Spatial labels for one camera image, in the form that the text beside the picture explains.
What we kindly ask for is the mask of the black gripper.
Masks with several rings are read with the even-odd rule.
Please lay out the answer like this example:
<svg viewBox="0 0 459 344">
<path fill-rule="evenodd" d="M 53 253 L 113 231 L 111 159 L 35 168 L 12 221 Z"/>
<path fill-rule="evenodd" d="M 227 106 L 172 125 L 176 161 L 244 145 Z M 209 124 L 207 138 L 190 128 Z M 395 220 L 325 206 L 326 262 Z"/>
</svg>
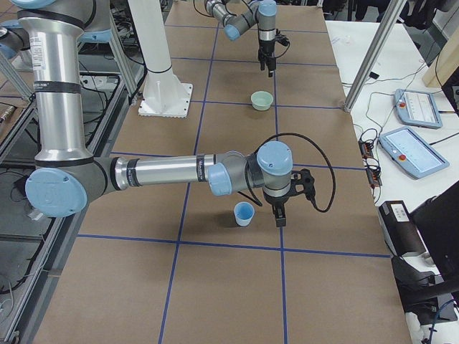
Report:
<svg viewBox="0 0 459 344">
<path fill-rule="evenodd" d="M 275 217 L 275 224 L 277 228 L 286 226 L 286 213 L 285 203 L 288 201 L 289 196 L 271 196 L 265 194 L 265 200 L 272 206 L 273 214 Z"/>
<path fill-rule="evenodd" d="M 259 41 L 258 61 L 260 69 L 268 69 L 268 77 L 273 77 L 276 70 L 275 41 Z"/>
</svg>

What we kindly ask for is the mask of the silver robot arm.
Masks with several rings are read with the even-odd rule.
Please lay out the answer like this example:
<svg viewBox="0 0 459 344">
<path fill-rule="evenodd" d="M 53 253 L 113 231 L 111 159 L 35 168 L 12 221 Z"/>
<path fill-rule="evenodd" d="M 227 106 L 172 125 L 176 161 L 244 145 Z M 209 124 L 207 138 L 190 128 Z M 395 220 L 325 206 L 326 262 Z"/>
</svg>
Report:
<svg viewBox="0 0 459 344">
<path fill-rule="evenodd" d="M 215 18 L 223 27 L 224 33 L 231 41 L 239 39 L 249 29 L 257 26 L 259 49 L 257 58 L 260 69 L 268 68 L 268 77 L 276 70 L 275 43 L 277 29 L 276 1 L 251 1 L 248 9 L 242 14 L 233 14 L 226 7 L 227 1 L 205 1 L 204 8 L 208 15 Z"/>
<path fill-rule="evenodd" d="M 153 184 L 208 182 L 223 196 L 262 187 L 278 227 L 291 197 L 292 153 L 281 142 L 263 143 L 255 153 L 238 152 L 160 159 L 95 158 L 86 148 L 77 40 L 83 34 L 110 39 L 109 1 L 11 1 L 29 35 L 41 151 L 27 179 L 29 202 L 43 214 L 66 217 L 113 191 Z M 258 26 L 261 70 L 276 68 L 275 1 L 251 1 L 240 15 L 228 1 L 204 1 L 204 9 L 232 41 Z M 186 117 L 193 86 L 172 70 L 160 1 L 128 1 L 146 69 L 142 115 Z"/>
</svg>

